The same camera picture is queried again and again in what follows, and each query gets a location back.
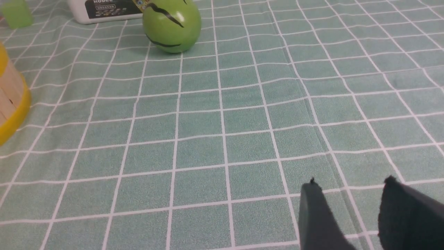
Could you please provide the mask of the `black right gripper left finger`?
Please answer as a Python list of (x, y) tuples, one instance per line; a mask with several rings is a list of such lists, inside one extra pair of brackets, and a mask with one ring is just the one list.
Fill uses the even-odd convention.
[(314, 178), (301, 186), (299, 239), (302, 250), (355, 250), (339, 228)]

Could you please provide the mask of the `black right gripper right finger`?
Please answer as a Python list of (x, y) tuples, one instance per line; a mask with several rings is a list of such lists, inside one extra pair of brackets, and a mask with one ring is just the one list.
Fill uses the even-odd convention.
[(378, 236), (384, 250), (442, 250), (444, 205), (389, 176), (379, 206)]

